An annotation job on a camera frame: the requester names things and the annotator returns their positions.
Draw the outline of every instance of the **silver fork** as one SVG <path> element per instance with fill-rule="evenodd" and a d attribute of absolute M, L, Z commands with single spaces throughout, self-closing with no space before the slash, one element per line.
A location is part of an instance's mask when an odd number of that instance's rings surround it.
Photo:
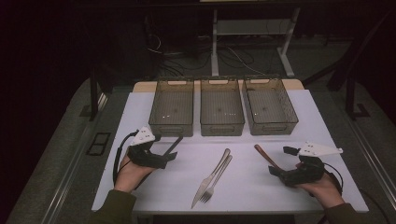
<path fill-rule="evenodd" d="M 210 188 L 208 188 L 205 193 L 202 195 L 200 201 L 203 203 L 206 203 L 207 201 L 209 201 L 210 198 L 212 198 L 213 193 L 215 192 L 215 186 L 218 183 L 222 173 L 224 172 L 225 168 L 227 168 L 228 164 L 230 163 L 231 159 L 233 158 L 232 155 L 227 156 L 225 162 L 221 165 L 221 168 L 219 170 L 219 174 L 218 176 L 216 176 L 215 181 L 213 182 L 212 186 Z"/>

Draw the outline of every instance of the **dark background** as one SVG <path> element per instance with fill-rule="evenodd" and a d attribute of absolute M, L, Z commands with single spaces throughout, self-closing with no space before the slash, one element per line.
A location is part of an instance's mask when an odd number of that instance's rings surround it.
<path fill-rule="evenodd" d="M 94 68 L 103 91 L 155 77 L 155 60 L 146 51 L 144 13 L 85 14 L 68 1 L 2 1 L 0 3 L 1 141 L 0 222 L 7 220 L 29 176 L 54 133 L 70 99 Z M 367 6 L 303 7 L 295 34 L 351 37 Z M 194 38 L 211 30 L 207 11 L 156 11 L 157 35 L 187 53 L 195 52 Z M 279 15 L 288 11 L 279 10 Z M 239 16 L 254 13 L 239 12 Z M 396 120 L 394 71 L 395 13 L 387 19 L 358 62 L 361 82 Z M 376 76 L 373 84 L 370 79 Z"/>

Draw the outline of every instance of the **table surface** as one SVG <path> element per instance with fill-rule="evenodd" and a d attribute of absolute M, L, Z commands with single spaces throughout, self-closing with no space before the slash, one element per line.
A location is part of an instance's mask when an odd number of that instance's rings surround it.
<path fill-rule="evenodd" d="M 202 137 L 199 125 L 200 92 L 195 88 L 193 137 L 185 137 L 174 149 L 177 157 L 169 161 L 164 170 L 151 174 L 134 191 L 137 214 L 298 214 L 322 211 L 315 198 L 302 189 L 285 187 L 268 172 L 269 163 L 254 149 L 259 144 L 267 154 L 285 170 L 295 169 L 298 157 L 283 153 L 284 146 L 301 147 L 306 141 L 335 147 L 326 125 L 318 112 L 309 91 L 296 79 L 284 80 L 299 123 L 290 135 L 253 136 L 248 123 L 242 136 Z M 106 168 L 97 191 L 92 210 L 99 209 L 109 190 L 113 188 L 112 168 L 117 148 L 122 139 L 136 129 L 148 125 L 149 112 L 155 92 L 155 82 L 140 82 L 130 93 L 120 120 Z M 133 138 L 125 143 L 132 143 Z M 163 137 L 151 149 L 163 154 L 176 141 L 175 137 Z M 225 170 L 215 193 L 207 203 L 198 202 L 191 209 L 192 199 L 201 181 L 215 168 L 225 148 L 231 150 L 233 159 Z M 335 167 L 344 179 L 344 198 L 358 212 L 368 211 L 361 194 L 340 155 L 321 158 Z"/>

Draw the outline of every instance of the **human hand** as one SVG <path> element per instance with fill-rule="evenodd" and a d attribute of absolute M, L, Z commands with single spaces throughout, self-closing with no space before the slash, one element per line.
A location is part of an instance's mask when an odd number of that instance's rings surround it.
<path fill-rule="evenodd" d="M 129 159 L 128 152 L 125 153 L 120 167 L 114 189 L 127 193 L 131 193 L 146 175 L 156 170 L 155 168 L 134 164 Z"/>
<path fill-rule="evenodd" d="M 330 208 L 345 203 L 334 184 L 334 180 L 327 174 L 324 174 L 323 177 L 316 182 L 300 184 L 296 185 L 296 187 L 305 189 L 314 195 L 323 208 Z"/>

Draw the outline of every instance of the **translucent plastic bin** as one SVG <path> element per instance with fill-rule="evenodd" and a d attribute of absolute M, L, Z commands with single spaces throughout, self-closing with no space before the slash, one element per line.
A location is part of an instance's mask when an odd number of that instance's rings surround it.
<path fill-rule="evenodd" d="M 201 135 L 240 136 L 245 118 L 236 77 L 202 77 Z"/>
<path fill-rule="evenodd" d="M 193 77 L 161 77 L 148 121 L 151 131 L 162 136 L 192 136 L 193 102 Z"/>
<path fill-rule="evenodd" d="M 243 95 L 252 135 L 291 134 L 298 118 L 281 79 L 246 76 Z"/>

